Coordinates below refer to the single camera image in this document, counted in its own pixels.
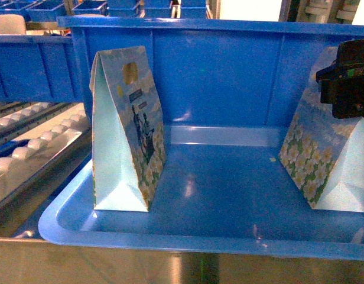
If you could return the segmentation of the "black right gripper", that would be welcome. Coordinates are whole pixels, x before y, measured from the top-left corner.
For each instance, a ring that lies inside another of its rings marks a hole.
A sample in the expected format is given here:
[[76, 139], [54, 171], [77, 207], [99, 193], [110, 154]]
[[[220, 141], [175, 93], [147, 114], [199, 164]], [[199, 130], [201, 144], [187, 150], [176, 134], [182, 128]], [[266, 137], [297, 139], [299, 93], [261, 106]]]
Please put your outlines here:
[[333, 63], [316, 73], [320, 102], [332, 105], [337, 119], [364, 118], [364, 39], [345, 41]]

